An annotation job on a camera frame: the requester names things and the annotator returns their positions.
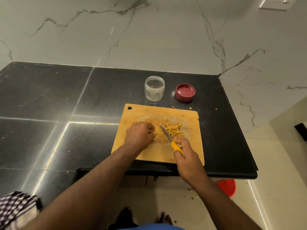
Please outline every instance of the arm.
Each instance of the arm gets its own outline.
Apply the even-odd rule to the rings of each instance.
[[[187,139],[174,139],[182,145],[183,153],[174,152],[178,172],[204,202],[218,230],[261,228],[246,215],[219,187],[207,176],[204,167]]]
[[[153,130],[151,123],[133,123],[118,150],[64,191],[23,229],[97,226],[129,165],[153,140]]]

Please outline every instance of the hand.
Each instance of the hand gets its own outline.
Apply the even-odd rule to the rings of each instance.
[[[140,154],[154,139],[154,130],[151,123],[133,123],[126,130],[124,146],[129,146]]]
[[[182,145],[183,152],[174,151],[178,172],[182,179],[194,189],[205,182],[208,176],[198,154],[191,148],[190,142],[187,139],[174,139],[174,142]]]

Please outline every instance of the person's left hand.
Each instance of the person's left hand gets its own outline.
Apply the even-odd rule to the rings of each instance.
[[[152,142],[155,127],[151,123],[133,123],[126,130],[124,146],[131,147],[141,153]]]

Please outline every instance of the knife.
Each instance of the knife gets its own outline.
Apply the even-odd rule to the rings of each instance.
[[[182,153],[182,150],[180,149],[180,147],[174,142],[173,138],[169,135],[169,133],[166,131],[166,129],[160,125],[160,128],[162,129],[162,131],[164,132],[164,134],[166,135],[167,139],[171,142],[171,146],[173,147],[174,150],[178,150]]]

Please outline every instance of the marble wall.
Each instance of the marble wall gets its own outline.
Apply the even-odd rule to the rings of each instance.
[[[307,96],[307,0],[0,0],[10,61],[219,74],[245,135]]]

